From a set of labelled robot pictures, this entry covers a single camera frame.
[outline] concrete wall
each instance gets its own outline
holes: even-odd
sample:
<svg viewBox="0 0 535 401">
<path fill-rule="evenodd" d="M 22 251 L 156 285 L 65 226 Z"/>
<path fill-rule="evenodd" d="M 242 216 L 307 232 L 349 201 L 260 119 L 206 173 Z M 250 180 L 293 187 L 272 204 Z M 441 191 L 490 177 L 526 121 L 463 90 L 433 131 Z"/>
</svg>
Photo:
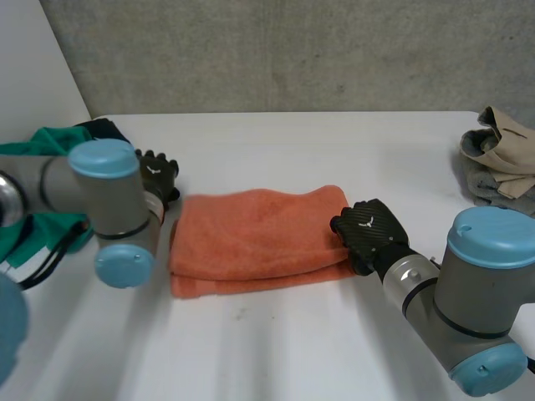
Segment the concrete wall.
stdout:
<svg viewBox="0 0 535 401">
<path fill-rule="evenodd" d="M 41 0 L 92 115 L 480 110 L 535 126 L 533 0 Z"/>
</svg>

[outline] white table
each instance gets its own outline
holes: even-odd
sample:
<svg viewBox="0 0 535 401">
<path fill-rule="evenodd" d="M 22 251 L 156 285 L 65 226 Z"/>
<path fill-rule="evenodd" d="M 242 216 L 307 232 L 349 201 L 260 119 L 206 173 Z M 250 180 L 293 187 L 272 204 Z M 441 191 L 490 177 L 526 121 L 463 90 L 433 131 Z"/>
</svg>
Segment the white table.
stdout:
<svg viewBox="0 0 535 401">
<path fill-rule="evenodd" d="M 339 185 L 349 203 L 378 197 L 411 245 L 441 259 L 455 215 L 471 206 L 455 171 L 476 115 L 440 113 L 109 116 L 136 147 L 181 167 L 183 196 Z M 166 253 L 140 289 L 93 272 L 96 244 L 29 292 L 32 330 L 1 400 L 463 400 L 385 300 L 375 276 L 235 296 L 172 299 Z M 512 330 L 535 355 L 535 308 Z M 532 400 L 526 373 L 489 400 Z"/>
</svg>

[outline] green cloth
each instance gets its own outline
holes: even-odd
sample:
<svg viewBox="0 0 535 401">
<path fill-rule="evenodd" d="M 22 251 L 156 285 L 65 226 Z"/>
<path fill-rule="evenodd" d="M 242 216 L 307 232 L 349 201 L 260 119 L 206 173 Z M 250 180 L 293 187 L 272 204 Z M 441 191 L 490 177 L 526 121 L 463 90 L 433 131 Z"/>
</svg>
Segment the green cloth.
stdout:
<svg viewBox="0 0 535 401">
<path fill-rule="evenodd" d="M 0 155 L 62 155 L 65 156 L 76 145 L 92 140 L 84 127 L 41 128 L 29 142 L 0 145 Z M 78 221 L 85 221 L 80 214 L 42 213 L 33 215 L 33 229 L 28 237 L 15 250 L 23 230 L 24 221 L 14 226 L 0 228 L 0 261 L 6 260 L 11 266 L 19 267 L 30 259 L 43 246 L 52 250 L 69 228 Z M 87 230 L 69 248 L 74 253 L 85 245 L 92 231 Z"/>
</svg>

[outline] light blue cylinder cap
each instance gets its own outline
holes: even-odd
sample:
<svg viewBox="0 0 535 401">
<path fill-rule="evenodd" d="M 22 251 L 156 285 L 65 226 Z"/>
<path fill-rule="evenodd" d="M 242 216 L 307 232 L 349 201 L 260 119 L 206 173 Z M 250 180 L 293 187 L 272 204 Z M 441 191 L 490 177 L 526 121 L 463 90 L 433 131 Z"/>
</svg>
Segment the light blue cylinder cap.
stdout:
<svg viewBox="0 0 535 401">
<path fill-rule="evenodd" d="M 448 233 L 451 251 L 472 265 L 516 269 L 535 263 L 535 219 L 494 206 L 462 211 Z"/>
<path fill-rule="evenodd" d="M 115 288 L 138 287 L 149 281 L 154 264 L 150 252 L 131 244 L 102 248 L 94 260 L 99 279 Z"/>
<path fill-rule="evenodd" d="M 483 397 L 515 383 L 526 368 L 527 357 L 520 346 L 509 343 L 472 355 L 456 365 L 449 376 L 466 394 Z"/>
<path fill-rule="evenodd" d="M 17 364 L 28 335 L 28 306 L 17 283 L 0 273 L 0 386 Z"/>
<path fill-rule="evenodd" d="M 123 140 L 90 140 L 69 153 L 69 164 L 78 174 L 113 180 L 140 168 L 135 149 Z"/>
</svg>

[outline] beige cloth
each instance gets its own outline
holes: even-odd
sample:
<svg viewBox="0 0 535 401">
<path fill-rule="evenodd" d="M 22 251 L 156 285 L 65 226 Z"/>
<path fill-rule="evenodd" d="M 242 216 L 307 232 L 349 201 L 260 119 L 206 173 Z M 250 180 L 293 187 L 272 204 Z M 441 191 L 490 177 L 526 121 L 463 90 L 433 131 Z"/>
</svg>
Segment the beige cloth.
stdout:
<svg viewBox="0 0 535 401">
<path fill-rule="evenodd" d="M 477 119 L 488 129 L 468 131 L 461 139 L 461 153 L 489 167 L 498 192 L 517 199 L 535 186 L 535 130 L 487 107 Z"/>
</svg>

